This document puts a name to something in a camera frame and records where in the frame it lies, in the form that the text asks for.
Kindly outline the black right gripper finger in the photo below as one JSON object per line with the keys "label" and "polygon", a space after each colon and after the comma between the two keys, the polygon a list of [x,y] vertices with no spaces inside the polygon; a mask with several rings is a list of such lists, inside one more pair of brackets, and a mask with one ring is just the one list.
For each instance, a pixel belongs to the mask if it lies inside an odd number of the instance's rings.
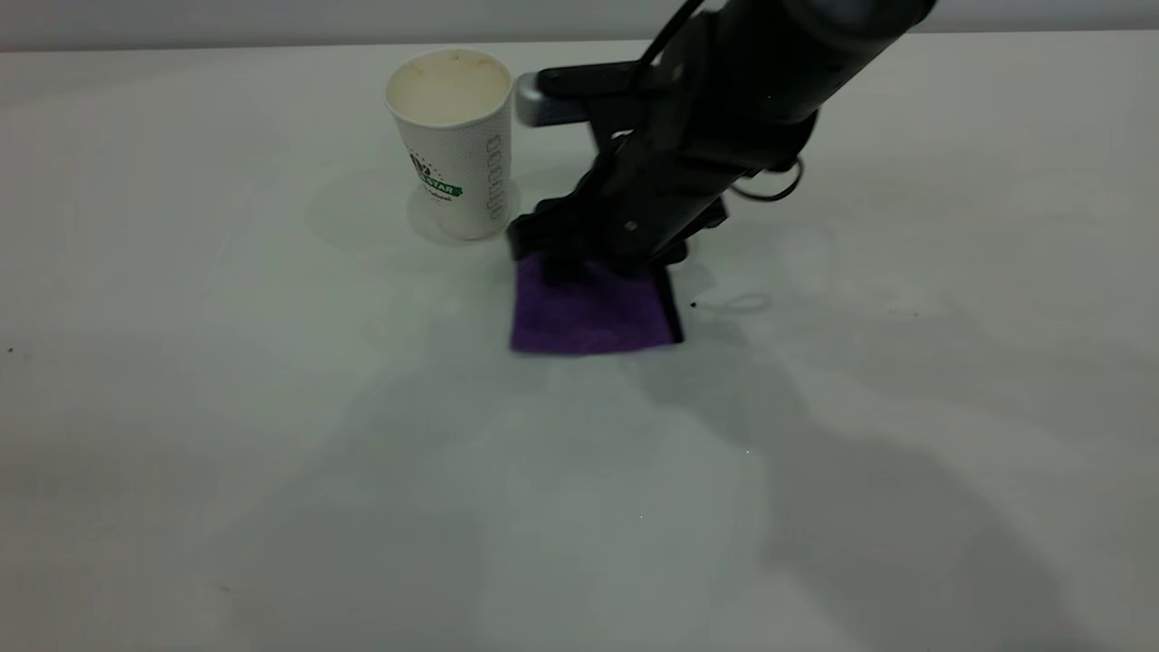
{"label": "black right gripper finger", "polygon": [[517,283],[590,281],[589,241],[577,214],[525,214],[506,227]]}
{"label": "black right gripper finger", "polygon": [[680,264],[690,255],[688,235],[663,239],[655,234],[627,235],[625,274],[643,274],[654,268]]}

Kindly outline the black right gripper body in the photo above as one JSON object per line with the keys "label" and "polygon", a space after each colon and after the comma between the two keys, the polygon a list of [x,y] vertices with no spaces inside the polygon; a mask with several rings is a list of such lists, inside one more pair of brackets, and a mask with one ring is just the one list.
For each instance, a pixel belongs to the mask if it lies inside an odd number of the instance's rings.
{"label": "black right gripper body", "polygon": [[730,166],[624,137],[596,157],[564,197],[540,202],[530,214],[583,218],[589,261],[625,268],[627,235],[680,235],[730,186]]}

